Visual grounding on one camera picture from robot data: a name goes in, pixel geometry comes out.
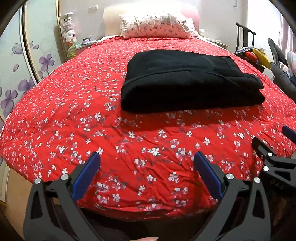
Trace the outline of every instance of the wall socket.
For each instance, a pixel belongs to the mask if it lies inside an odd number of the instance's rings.
[[[95,6],[90,7],[89,9],[99,9],[99,6],[95,5]]]

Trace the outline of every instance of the curtain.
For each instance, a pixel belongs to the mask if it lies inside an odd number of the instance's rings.
[[[294,35],[292,29],[290,28],[287,21],[281,15],[281,34],[279,38],[278,46],[283,51],[287,57],[289,51],[296,51],[296,36]]]

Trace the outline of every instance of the yellow plush toy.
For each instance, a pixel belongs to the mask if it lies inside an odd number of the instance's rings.
[[[260,49],[252,49],[252,52],[257,56],[261,65],[270,69],[270,61],[264,52],[262,52]]]

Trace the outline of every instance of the red blanket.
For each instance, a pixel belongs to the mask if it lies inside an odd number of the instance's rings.
[[[252,107],[123,112],[120,89],[127,63],[135,53],[151,49],[229,55],[243,72],[262,80],[266,101]],[[178,217],[216,203],[193,169],[195,152],[201,150],[224,172],[250,180],[262,165],[251,147],[254,136],[280,156],[295,150],[281,133],[283,125],[296,129],[295,108],[250,64],[199,39],[115,37],[85,50],[28,91],[5,123],[0,155],[32,182],[71,173],[97,151],[101,169],[79,205],[128,220]]]

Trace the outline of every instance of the blue gripper pad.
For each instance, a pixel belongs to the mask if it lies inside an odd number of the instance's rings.
[[[287,126],[283,126],[282,133],[284,136],[288,137],[294,144],[296,144],[296,132]]]
[[[82,199],[85,195],[91,181],[101,166],[100,155],[97,152],[93,152],[83,165],[85,167],[72,185],[72,199],[74,201]]]
[[[195,169],[200,174],[211,196],[218,199],[219,201],[222,200],[224,196],[222,182],[217,174],[214,172],[214,170],[211,168],[211,163],[209,162],[209,160],[203,155],[201,151],[196,152],[196,154],[194,155],[193,164]]]

